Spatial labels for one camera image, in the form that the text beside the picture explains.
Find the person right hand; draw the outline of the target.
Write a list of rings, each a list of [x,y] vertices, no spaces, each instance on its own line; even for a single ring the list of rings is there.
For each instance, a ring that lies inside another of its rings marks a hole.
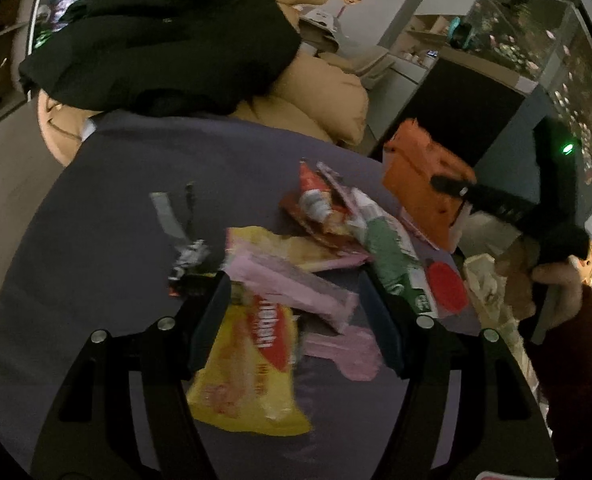
[[[538,244],[522,236],[496,260],[495,270],[505,278],[504,302],[518,320],[538,314],[542,330],[570,321],[582,307],[579,271],[569,261],[536,263]]]

